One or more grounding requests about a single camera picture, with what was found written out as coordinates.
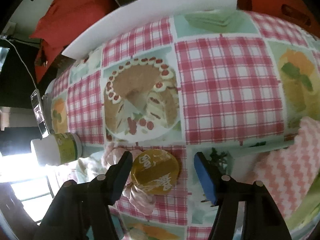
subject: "window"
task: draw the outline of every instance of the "window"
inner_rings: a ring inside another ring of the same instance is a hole
[[[46,168],[40,167],[31,153],[1,157],[0,166],[0,182],[10,182],[28,215],[41,222],[54,197]]]

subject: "screw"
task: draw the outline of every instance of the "screw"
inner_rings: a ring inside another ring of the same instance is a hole
[[[104,180],[106,176],[104,174],[100,174],[97,176],[97,180]]]
[[[224,180],[224,181],[229,181],[229,180],[230,180],[230,176],[228,176],[228,175],[222,175],[222,176],[221,176],[221,179]]]
[[[257,180],[256,181],[256,185],[259,186],[259,187],[262,187],[263,186],[263,182],[261,180]]]

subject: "wall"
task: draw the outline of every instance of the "wall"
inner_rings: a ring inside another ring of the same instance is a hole
[[[39,19],[44,16],[53,0],[23,0],[10,21],[16,22],[14,37],[27,39],[33,33]]]
[[[0,107],[1,130],[5,127],[34,127],[37,126],[32,109]]]

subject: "fruit picture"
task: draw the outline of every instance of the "fruit picture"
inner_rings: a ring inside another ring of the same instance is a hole
[[[320,118],[320,80],[314,64],[301,51],[287,49],[278,61],[284,95],[292,109],[315,120]],[[288,118],[288,127],[298,127],[300,117]]]
[[[52,102],[51,117],[55,133],[65,133],[68,131],[66,103],[62,97]]]
[[[185,228],[165,223],[139,220],[126,215],[122,222],[132,240],[184,240]]]

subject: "jar lid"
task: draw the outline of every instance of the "jar lid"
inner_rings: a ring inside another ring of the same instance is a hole
[[[177,182],[179,164],[167,151],[150,149],[134,160],[131,179],[136,187],[146,193],[166,195]]]

